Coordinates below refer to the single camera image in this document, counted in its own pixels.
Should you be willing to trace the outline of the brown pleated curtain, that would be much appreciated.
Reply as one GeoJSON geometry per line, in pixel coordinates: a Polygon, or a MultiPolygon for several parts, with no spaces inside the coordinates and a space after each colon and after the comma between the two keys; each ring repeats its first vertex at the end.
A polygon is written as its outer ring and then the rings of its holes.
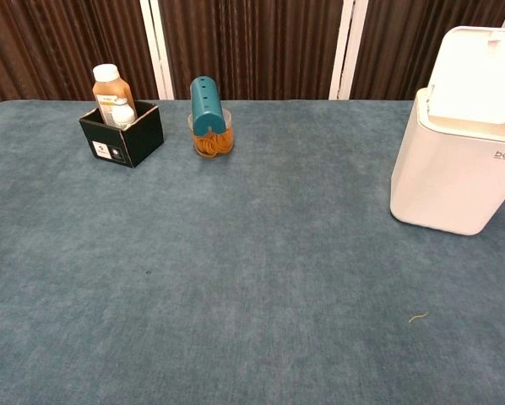
{"type": "MultiPolygon", "coordinates": [[[[344,0],[158,4],[176,98],[199,75],[226,100],[328,97],[344,0]]],[[[368,0],[350,97],[412,99],[449,30],[504,19],[505,0],[368,0]]],[[[0,0],[0,102],[91,100],[102,63],[157,97],[140,0],[0,0]]]]}

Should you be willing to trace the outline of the black open cardboard box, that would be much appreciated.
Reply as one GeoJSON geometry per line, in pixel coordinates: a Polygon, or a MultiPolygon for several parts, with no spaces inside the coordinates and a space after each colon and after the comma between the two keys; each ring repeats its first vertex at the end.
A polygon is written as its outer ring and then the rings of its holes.
{"type": "Polygon", "coordinates": [[[99,108],[79,118],[91,153],[97,158],[130,168],[138,166],[164,143],[159,106],[134,101],[138,119],[127,129],[106,125],[99,108]]]}

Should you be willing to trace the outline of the small white plastic bottle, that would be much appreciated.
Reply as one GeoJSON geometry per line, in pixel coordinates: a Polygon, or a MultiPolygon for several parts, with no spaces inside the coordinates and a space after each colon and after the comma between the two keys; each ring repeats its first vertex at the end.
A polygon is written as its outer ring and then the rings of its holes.
{"type": "Polygon", "coordinates": [[[114,127],[126,130],[136,121],[136,114],[126,98],[117,98],[111,109],[111,121],[114,127]]]}

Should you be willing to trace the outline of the white plastic trash bin body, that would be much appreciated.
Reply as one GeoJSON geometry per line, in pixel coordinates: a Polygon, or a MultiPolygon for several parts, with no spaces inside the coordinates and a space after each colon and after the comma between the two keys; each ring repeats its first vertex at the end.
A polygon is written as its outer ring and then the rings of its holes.
{"type": "Polygon", "coordinates": [[[505,122],[432,116],[419,89],[391,175],[398,220],[459,235],[481,232],[505,201],[505,122]]]}

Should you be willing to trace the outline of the white plastic appliance lid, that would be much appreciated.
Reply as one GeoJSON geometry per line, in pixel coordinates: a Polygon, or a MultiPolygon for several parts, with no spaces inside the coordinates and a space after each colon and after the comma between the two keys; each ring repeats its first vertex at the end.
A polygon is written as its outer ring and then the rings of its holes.
{"type": "Polygon", "coordinates": [[[451,29],[443,37],[428,86],[431,116],[505,123],[505,29],[451,29]]]}

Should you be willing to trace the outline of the teal arched plastic holder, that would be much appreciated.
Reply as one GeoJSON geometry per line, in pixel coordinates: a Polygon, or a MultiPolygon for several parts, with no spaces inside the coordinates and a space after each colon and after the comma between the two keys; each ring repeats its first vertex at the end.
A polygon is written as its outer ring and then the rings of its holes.
{"type": "Polygon", "coordinates": [[[216,82],[209,76],[198,76],[190,86],[193,134],[223,133],[225,118],[216,82]]]}

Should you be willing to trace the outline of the blue-green velvet table cloth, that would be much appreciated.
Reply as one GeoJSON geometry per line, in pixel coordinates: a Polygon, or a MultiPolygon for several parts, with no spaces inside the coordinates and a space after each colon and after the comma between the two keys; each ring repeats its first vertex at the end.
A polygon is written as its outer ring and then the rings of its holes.
{"type": "Polygon", "coordinates": [[[231,154],[162,101],[129,169],[91,103],[0,103],[0,405],[505,405],[505,203],[391,215],[408,101],[227,107],[231,154]]]}

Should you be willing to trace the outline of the clear cup of rubber bands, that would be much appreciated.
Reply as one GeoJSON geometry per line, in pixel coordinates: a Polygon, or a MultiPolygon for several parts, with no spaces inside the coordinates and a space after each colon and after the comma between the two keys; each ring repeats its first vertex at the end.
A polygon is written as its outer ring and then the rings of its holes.
{"type": "Polygon", "coordinates": [[[208,131],[208,133],[203,136],[197,136],[193,132],[193,114],[189,114],[187,117],[188,127],[192,134],[194,150],[198,155],[206,159],[213,159],[218,155],[228,154],[233,149],[234,132],[231,112],[226,108],[223,108],[222,112],[225,119],[225,132],[216,133],[208,131]]]}

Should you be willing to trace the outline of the brown juice bottle white cap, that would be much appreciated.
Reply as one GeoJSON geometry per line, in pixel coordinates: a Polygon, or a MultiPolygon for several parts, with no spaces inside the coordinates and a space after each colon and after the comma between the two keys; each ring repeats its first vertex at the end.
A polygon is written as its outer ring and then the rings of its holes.
{"type": "Polygon", "coordinates": [[[130,86],[125,82],[114,64],[104,63],[93,68],[95,84],[93,94],[106,125],[115,126],[112,110],[116,99],[127,100],[128,105],[136,111],[130,86]]]}

